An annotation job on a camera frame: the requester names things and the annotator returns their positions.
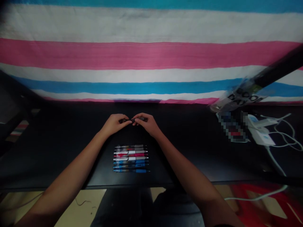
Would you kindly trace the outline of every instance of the white cable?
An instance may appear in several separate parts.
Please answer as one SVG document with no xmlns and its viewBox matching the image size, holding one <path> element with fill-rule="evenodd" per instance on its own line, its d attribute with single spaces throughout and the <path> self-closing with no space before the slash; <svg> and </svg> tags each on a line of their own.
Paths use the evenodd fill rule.
<svg viewBox="0 0 303 227">
<path fill-rule="evenodd" d="M 295 143 L 288 143 L 287 142 L 287 144 L 286 145 L 282 145 L 282 146 L 272 146 L 272 147 L 285 147 L 285 146 L 288 146 L 288 145 L 294 145 L 294 144 L 298 144 L 300 147 L 301 147 L 301 149 L 299 150 L 299 149 L 297 149 L 297 148 L 294 148 L 294 149 L 296 149 L 296 150 L 298 150 L 298 151 L 303 151 L 303 146 L 302 146 L 302 144 L 300 143 L 300 142 L 298 142 L 295 138 L 293 138 L 293 137 L 291 137 L 290 135 L 288 135 L 288 134 L 286 134 L 286 133 L 284 133 L 284 132 L 270 132 L 269 134 L 272 134 L 272 133 L 279 133 L 279 134 L 281 134 L 281 135 L 286 135 L 286 136 L 288 136 L 289 138 L 291 138 L 293 141 L 295 141 Z"/>
<path fill-rule="evenodd" d="M 271 160 L 273 161 L 273 163 L 275 164 L 275 166 L 277 167 L 277 169 L 282 173 L 283 176 L 286 177 L 286 174 L 285 172 L 283 171 L 283 169 L 281 168 L 281 166 L 277 163 L 277 161 L 275 160 L 274 156 L 272 155 L 271 151 L 270 151 L 270 148 L 268 146 L 265 146 L 266 150 L 267 150 L 267 153 L 269 154 Z M 224 200 L 242 200 L 242 201 L 257 201 L 257 200 L 260 200 L 260 199 L 264 199 L 265 197 L 268 197 L 268 196 L 271 196 L 271 195 L 274 195 L 274 194 L 277 194 L 279 192 L 282 192 L 284 191 L 288 186 L 287 185 L 283 185 L 280 189 L 276 190 L 276 191 L 273 191 L 273 192 L 269 192 L 269 193 L 266 193 L 264 195 L 261 195 L 259 197 L 256 197 L 256 198 L 253 198 L 253 199 L 243 199 L 243 198 L 225 198 Z"/>
<path fill-rule="evenodd" d="M 295 137 L 295 130 L 294 130 L 294 128 L 292 127 L 292 125 L 291 125 L 288 121 L 284 120 L 284 118 L 286 118 L 286 117 L 288 117 L 288 116 L 290 116 L 290 115 L 291 115 L 291 113 L 288 113 L 288 114 L 286 114 L 284 117 L 281 117 L 281 118 L 267 117 L 267 116 L 264 116 L 264 115 L 260 115 L 260 116 L 261 116 L 261 117 L 265 117 L 265 118 L 276 119 L 276 120 L 278 121 L 278 124 L 274 126 L 274 129 L 275 129 L 276 132 L 278 132 L 279 134 L 281 134 L 281 136 L 283 137 L 283 140 L 285 141 L 286 144 L 285 144 L 285 145 L 282 145 L 282 146 L 273 146 L 273 147 L 286 147 L 286 146 L 291 146 L 293 149 L 295 149 L 295 150 L 297 150 L 297 151 L 303 151 L 303 146 L 302 146 L 302 144 L 299 143 L 299 142 L 294 138 L 294 137 Z M 287 124 L 289 125 L 289 127 L 290 127 L 291 130 L 292 130 L 292 137 L 291 137 L 290 135 L 288 135 L 288 134 L 285 134 L 285 133 L 280 132 L 280 131 L 277 130 L 276 127 L 281 123 L 281 121 L 284 121 L 285 123 L 287 123 Z M 284 135 L 286 135 L 286 136 L 288 136 L 289 138 L 291 138 L 292 140 L 294 140 L 295 143 L 289 143 L 289 142 L 286 140 L 286 138 L 285 138 Z M 295 145 L 295 144 L 298 144 L 298 145 L 300 146 L 301 149 L 297 149 L 296 147 L 292 146 L 292 145 Z"/>
</svg>

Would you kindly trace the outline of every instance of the black desk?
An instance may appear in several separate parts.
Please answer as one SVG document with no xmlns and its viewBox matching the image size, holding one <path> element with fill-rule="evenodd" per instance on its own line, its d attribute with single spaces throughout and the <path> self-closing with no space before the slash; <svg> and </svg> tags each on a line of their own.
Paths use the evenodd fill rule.
<svg viewBox="0 0 303 227">
<path fill-rule="evenodd" d="M 299 141 L 303 141 L 301 107 L 250 108 L 277 117 L 294 113 L 288 120 Z M 0 159 L 0 191 L 46 189 L 102 128 L 110 114 L 123 113 L 131 118 L 140 112 L 152 114 L 176 148 L 213 183 L 259 181 L 264 170 L 272 170 L 264 148 L 255 143 L 229 142 L 215 114 L 204 105 L 54 102 L 38 113 L 12 150 Z M 114 147 L 124 143 L 148 146 L 150 173 L 112 171 Z M 273 153 L 286 174 L 303 177 L 302 152 L 288 148 L 287 153 Z M 141 126 L 130 125 L 104 144 L 84 188 L 160 187 L 176 183 L 156 141 Z"/>
</svg>

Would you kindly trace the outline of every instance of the forearm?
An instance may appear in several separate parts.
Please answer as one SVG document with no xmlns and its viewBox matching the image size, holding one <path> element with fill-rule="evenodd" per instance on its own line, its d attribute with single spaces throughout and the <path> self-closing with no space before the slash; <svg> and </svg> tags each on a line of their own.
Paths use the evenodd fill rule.
<svg viewBox="0 0 303 227">
<path fill-rule="evenodd" d="M 194 202 L 210 201 L 221 197 L 208 178 L 184 157 L 164 134 L 160 134 L 156 140 L 183 188 Z"/>
<path fill-rule="evenodd" d="M 182 155 L 163 133 L 159 133 L 155 139 L 181 185 L 199 207 L 205 226 L 229 224 L 234 227 L 243 227 L 241 221 L 209 179 Z"/>
<path fill-rule="evenodd" d="M 81 190 L 107 136 L 98 132 L 84 150 L 47 188 L 30 212 L 61 215 Z"/>
</svg>

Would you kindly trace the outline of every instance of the striped flag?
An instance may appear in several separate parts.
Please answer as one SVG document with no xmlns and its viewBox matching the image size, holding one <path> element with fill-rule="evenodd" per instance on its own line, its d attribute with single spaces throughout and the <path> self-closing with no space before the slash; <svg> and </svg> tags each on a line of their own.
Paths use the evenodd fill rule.
<svg viewBox="0 0 303 227">
<path fill-rule="evenodd" d="M 13 0 L 0 68 L 62 101 L 209 104 L 303 42 L 301 0 Z M 263 102 L 303 102 L 303 68 Z"/>
</svg>

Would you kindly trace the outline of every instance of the finger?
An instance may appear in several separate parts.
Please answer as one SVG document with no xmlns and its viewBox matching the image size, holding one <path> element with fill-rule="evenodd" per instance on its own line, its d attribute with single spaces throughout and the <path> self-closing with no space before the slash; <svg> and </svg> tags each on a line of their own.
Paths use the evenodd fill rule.
<svg viewBox="0 0 303 227">
<path fill-rule="evenodd" d="M 140 119 L 138 119 L 138 118 L 135 119 L 135 122 L 136 122 L 137 124 L 139 124 L 139 125 L 142 125 L 143 127 L 147 124 L 147 122 L 142 121 L 142 120 L 140 120 Z"/>
<path fill-rule="evenodd" d="M 118 113 L 118 114 L 115 114 L 115 115 L 116 115 L 116 118 L 118 120 L 121 120 L 121 119 L 127 119 L 127 120 L 129 120 L 128 116 L 126 116 L 125 114 Z"/>
<path fill-rule="evenodd" d="M 138 113 L 138 114 L 135 115 L 133 118 L 138 118 L 138 117 L 150 118 L 151 115 L 149 115 L 149 114 L 147 114 L 147 113 Z"/>
<path fill-rule="evenodd" d="M 132 122 L 132 121 L 125 121 L 125 122 L 119 124 L 119 130 L 122 129 L 122 128 L 124 128 L 125 126 L 131 124 L 131 122 Z"/>
</svg>

